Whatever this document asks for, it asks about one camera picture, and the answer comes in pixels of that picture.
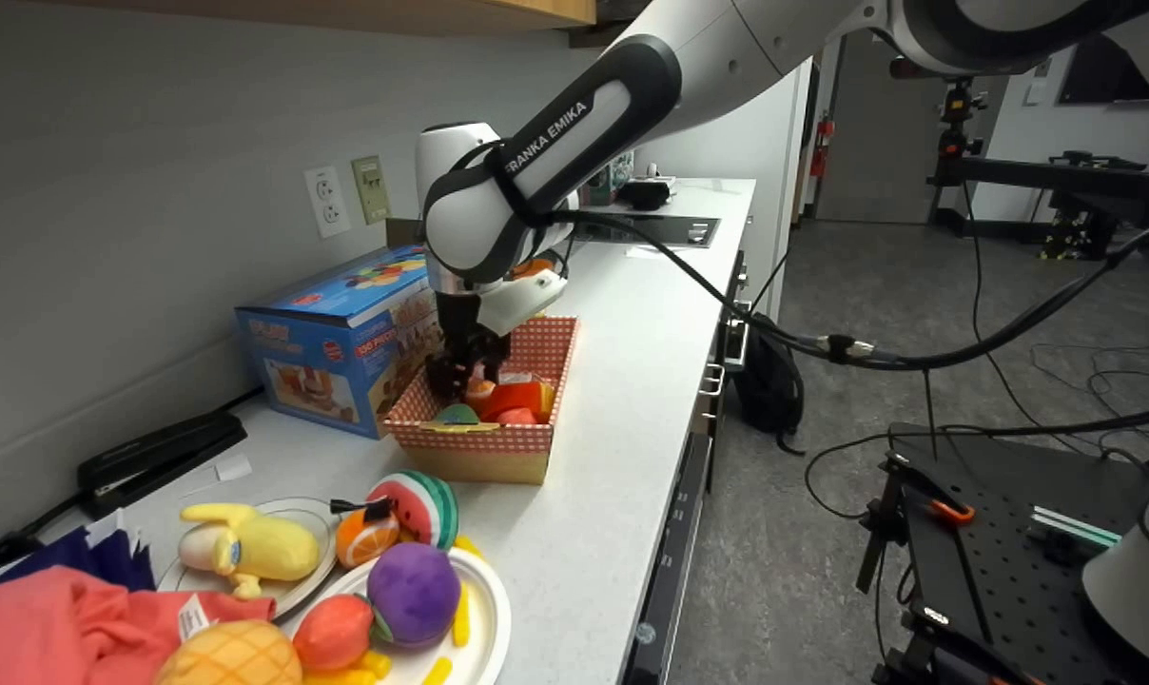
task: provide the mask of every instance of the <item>wicker basket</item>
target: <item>wicker basket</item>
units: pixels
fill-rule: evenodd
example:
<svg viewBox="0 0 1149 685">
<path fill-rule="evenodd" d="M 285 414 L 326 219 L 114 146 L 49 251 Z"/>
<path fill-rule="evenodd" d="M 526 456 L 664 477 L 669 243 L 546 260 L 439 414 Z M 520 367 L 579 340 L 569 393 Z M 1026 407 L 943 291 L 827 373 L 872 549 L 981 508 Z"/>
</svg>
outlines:
<svg viewBox="0 0 1149 685">
<path fill-rule="evenodd" d="M 440 411 L 417 373 L 395 407 L 384 414 L 384 430 L 417 459 L 422 470 L 440 479 L 477 483 L 543 483 L 555 414 L 563 403 L 568 360 L 573 343 L 573 318 L 538 314 L 510 335 L 510 357 L 502 373 L 540 373 L 560 385 L 546 423 L 538 425 L 432 425 Z"/>
</svg>

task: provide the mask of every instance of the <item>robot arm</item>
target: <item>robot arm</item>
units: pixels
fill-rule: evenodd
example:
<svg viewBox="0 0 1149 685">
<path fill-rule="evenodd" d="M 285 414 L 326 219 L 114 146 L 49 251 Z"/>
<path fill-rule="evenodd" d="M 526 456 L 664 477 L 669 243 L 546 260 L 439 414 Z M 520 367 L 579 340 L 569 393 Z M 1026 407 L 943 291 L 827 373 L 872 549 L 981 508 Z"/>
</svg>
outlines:
<svg viewBox="0 0 1149 685">
<path fill-rule="evenodd" d="M 520 132 L 432 128 L 422 165 L 425 243 L 445 327 L 450 393 L 477 360 L 506 357 L 506 335 L 560 291 L 498 280 L 550 239 L 546 214 L 602 165 L 641 137 L 713 123 L 801 64 L 839 29 L 877 29 L 931 71 L 1016 71 L 1038 58 L 1149 12 L 1149 0 L 655 0 Z"/>
</svg>

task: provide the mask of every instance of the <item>table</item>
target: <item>table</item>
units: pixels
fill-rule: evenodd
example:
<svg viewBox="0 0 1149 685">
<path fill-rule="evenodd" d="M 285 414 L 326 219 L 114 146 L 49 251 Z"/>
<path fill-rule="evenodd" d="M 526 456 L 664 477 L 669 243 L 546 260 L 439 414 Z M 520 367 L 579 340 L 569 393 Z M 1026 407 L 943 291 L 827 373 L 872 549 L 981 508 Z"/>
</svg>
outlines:
<svg viewBox="0 0 1149 685">
<path fill-rule="evenodd" d="M 678 255 L 725 288 L 756 182 L 669 182 L 659 217 L 719 217 L 706 247 Z M 546 313 L 579 314 L 582 332 L 543 487 L 456 487 L 465 532 L 515 602 L 502 685 L 620 677 L 719 327 L 719 305 L 641 243 L 579 239 L 569 288 Z M 157 579 L 176 567 L 177 508 L 190 503 L 360 499 L 384 470 L 412 469 L 395 441 L 340 432 L 266 403 L 237 414 L 247 441 L 114 515 L 114 526 L 152 544 Z"/>
<path fill-rule="evenodd" d="M 894 439 L 894 454 L 979 508 L 975 526 L 946 532 L 922 515 L 926 493 L 901 493 L 912 602 L 951 617 L 1042 680 L 1149 680 L 1145 666 L 1089 614 L 1076 586 L 1082 559 L 1054 563 L 1026 536 L 1035 503 L 1113 532 L 1128 527 L 1149 493 L 1136 469 L 992 439 Z M 981 677 L 922 636 L 905 658 L 931 663 L 934 680 Z"/>
</svg>

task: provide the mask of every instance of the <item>white countertop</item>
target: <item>white countertop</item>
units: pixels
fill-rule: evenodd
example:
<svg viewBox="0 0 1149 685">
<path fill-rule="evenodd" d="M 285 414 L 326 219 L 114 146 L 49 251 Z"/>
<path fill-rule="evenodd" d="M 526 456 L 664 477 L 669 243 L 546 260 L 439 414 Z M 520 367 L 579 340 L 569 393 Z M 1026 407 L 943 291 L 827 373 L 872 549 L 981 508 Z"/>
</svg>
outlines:
<svg viewBox="0 0 1149 685">
<path fill-rule="evenodd" d="M 749 178 L 678 178 L 662 214 L 719 217 L 706 247 L 678 247 L 725 288 L 753 200 Z M 546 307 L 579 314 L 543 487 L 456 487 L 465 532 L 515 602 L 502 685 L 617 680 L 629 658 L 719 305 L 641 243 L 579 239 L 569 288 Z M 360 499 L 406 469 L 395 441 L 323 430 L 264 403 L 239 411 L 247 441 L 120 508 L 176 563 L 177 507 L 200 499 Z"/>
</svg>

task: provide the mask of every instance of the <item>electrical outlet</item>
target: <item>electrical outlet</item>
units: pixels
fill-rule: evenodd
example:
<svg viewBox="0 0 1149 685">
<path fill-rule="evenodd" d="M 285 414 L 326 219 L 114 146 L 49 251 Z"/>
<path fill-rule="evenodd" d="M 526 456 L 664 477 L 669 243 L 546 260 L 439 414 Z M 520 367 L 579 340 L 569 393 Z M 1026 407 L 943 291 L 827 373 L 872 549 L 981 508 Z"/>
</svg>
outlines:
<svg viewBox="0 0 1149 685">
<path fill-rule="evenodd" d="M 310 170 L 304 170 L 304 187 L 308 187 L 308 198 L 310 198 L 319 234 L 351 230 L 351 214 L 346 214 L 346 200 L 342 200 L 340 170 L 333 167 L 310 167 Z"/>
</svg>

